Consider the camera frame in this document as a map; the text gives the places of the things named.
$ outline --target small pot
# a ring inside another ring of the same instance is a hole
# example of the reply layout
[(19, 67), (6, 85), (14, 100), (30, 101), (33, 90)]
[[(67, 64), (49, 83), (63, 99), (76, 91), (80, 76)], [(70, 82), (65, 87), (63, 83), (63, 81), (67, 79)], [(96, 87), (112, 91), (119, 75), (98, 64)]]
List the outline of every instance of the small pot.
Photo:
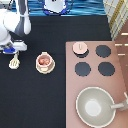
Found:
[[(41, 64), (40, 63), (41, 59), (44, 60), (44, 63), (46, 63), (45, 60), (47, 59), (47, 61), (49, 61), (49, 63), (43, 64), (43, 62), (42, 62), (42, 64)], [(54, 69), (54, 67), (55, 67), (55, 62), (54, 62), (53, 58), (47, 52), (42, 52), (42, 54), (37, 57), (36, 68), (40, 73), (43, 73), (43, 74), (50, 73)]]

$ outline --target blue object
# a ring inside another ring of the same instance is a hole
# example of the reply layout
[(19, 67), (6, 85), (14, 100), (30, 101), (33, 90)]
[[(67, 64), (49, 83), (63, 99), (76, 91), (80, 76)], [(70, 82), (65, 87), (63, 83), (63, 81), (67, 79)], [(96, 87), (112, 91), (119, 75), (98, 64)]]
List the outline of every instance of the blue object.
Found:
[(15, 49), (14, 49), (13, 47), (4, 48), (3, 52), (4, 52), (4, 53), (12, 54), (12, 53), (15, 53)]

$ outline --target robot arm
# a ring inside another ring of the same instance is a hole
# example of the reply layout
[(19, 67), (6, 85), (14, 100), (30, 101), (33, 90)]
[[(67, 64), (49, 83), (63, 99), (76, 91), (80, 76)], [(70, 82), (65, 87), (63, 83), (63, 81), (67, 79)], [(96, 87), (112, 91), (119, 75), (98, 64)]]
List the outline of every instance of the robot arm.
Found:
[(17, 12), (7, 11), (4, 15), (3, 24), (8, 31), (22, 37), (31, 31), (28, 0), (15, 0), (15, 2)]

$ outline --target small object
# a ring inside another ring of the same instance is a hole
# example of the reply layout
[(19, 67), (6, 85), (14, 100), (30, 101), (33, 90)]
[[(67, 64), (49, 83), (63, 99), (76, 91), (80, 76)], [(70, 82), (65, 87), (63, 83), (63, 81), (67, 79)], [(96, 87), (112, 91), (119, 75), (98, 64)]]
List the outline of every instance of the small object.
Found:
[(123, 44), (115, 44), (115, 46), (122, 46)]
[(55, 67), (53, 58), (47, 53), (42, 52), (36, 59), (36, 69), (43, 74), (50, 73)]
[(19, 53), (16, 53), (15, 55), (14, 55), (14, 58), (10, 61), (10, 63), (9, 63), (9, 67), (11, 68), (11, 69), (17, 69), (18, 67), (19, 67), (19, 64), (20, 64), (20, 61), (18, 60), (18, 54)]
[(128, 33), (121, 33), (122, 36), (128, 36)]
[(125, 54), (118, 54), (118, 56), (125, 56)]
[(13, 47), (4, 48), (3, 53), (4, 54), (15, 54), (17, 53), (17, 50), (15, 50)]
[(88, 50), (84, 42), (76, 42), (73, 45), (73, 52), (76, 54), (84, 54)]
[(124, 96), (126, 97), (126, 99), (128, 99), (128, 95), (126, 92), (124, 92)]
[(128, 46), (128, 44), (124, 44), (124, 46)]

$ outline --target large bowl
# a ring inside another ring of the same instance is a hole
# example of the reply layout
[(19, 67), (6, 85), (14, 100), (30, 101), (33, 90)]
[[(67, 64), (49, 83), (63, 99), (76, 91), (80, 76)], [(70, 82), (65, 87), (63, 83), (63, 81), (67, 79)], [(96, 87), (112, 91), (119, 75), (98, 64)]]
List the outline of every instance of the large bowl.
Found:
[(99, 87), (88, 87), (82, 90), (76, 100), (78, 116), (93, 128), (108, 126), (114, 119), (116, 109), (111, 109), (113, 98)]

